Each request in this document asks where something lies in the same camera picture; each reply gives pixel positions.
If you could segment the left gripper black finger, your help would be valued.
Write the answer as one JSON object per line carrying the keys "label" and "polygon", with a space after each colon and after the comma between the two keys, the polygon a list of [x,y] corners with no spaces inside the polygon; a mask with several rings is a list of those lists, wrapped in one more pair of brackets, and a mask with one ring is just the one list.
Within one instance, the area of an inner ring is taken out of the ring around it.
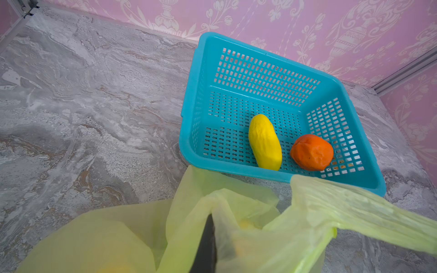
{"label": "left gripper black finger", "polygon": [[195,260],[190,273],[215,273],[217,264],[217,249],[215,225],[212,215],[209,215],[203,230]]}

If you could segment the yellow plastic bag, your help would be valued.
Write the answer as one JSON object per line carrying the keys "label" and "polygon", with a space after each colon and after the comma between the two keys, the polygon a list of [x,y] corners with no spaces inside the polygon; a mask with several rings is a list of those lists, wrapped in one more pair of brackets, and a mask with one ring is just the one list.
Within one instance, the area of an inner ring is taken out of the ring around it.
{"label": "yellow plastic bag", "polygon": [[39,242],[20,273],[188,273],[212,215],[216,273],[320,272],[340,229],[431,255],[437,223],[351,185],[294,175],[269,188],[190,166],[173,199],[93,210]]}

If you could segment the yellow toy fruit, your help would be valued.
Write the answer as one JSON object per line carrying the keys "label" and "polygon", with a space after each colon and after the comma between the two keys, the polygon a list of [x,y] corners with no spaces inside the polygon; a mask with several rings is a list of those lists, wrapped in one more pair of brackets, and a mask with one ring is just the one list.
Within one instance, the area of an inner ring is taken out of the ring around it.
{"label": "yellow toy fruit", "polygon": [[282,165],[282,148],[270,120],[263,114],[254,116],[248,135],[258,167],[279,171]]}

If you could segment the orange toy fruit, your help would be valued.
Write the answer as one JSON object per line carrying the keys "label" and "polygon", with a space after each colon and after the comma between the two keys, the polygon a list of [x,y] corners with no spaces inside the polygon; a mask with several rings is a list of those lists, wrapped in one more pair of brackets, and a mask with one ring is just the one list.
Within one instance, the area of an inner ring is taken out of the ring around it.
{"label": "orange toy fruit", "polygon": [[323,171],[333,160],[330,143],[312,134],[300,136],[290,150],[295,163],[306,171]]}

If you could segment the right corner aluminium post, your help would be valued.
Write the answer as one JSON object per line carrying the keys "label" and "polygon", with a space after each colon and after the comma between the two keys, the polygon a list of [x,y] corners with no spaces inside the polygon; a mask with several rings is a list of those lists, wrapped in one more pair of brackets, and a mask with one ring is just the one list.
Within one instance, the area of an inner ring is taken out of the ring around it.
{"label": "right corner aluminium post", "polygon": [[434,47],[432,50],[426,52],[418,59],[412,61],[407,66],[403,67],[396,73],[390,75],[388,78],[376,84],[373,87],[373,89],[375,90],[378,96],[382,96],[436,64],[437,64],[437,48]]}

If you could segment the corner aluminium post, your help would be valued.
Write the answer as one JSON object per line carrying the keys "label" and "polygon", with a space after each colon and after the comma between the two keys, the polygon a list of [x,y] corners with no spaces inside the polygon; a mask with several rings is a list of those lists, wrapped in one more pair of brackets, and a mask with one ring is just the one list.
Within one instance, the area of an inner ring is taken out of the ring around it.
{"label": "corner aluminium post", "polygon": [[390,75],[388,78],[376,84],[373,87],[373,89],[375,90],[378,96],[382,96],[436,64],[437,64],[437,48],[434,47],[432,50],[426,52],[418,59],[412,61],[407,66],[403,67],[396,73]]}
{"label": "corner aluminium post", "polygon": [[38,8],[38,0],[1,0],[1,42],[22,20],[33,16],[32,11]]}

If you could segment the left corner aluminium post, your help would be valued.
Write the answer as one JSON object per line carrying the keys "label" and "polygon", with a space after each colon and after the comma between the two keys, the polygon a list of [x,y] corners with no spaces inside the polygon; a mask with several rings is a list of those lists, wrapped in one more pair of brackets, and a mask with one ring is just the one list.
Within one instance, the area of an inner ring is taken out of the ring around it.
{"label": "left corner aluminium post", "polygon": [[33,16],[32,11],[38,8],[38,0],[1,0],[1,42],[22,20]]}

